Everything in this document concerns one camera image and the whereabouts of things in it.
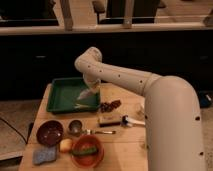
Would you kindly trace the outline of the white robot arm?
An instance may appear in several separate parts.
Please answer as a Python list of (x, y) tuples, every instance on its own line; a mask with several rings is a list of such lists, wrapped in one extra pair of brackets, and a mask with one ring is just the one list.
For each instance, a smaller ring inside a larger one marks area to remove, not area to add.
[(96, 47), (77, 57), (74, 65), (94, 93), (104, 80), (145, 98), (148, 171), (206, 171), (201, 111), (190, 83), (104, 64)]

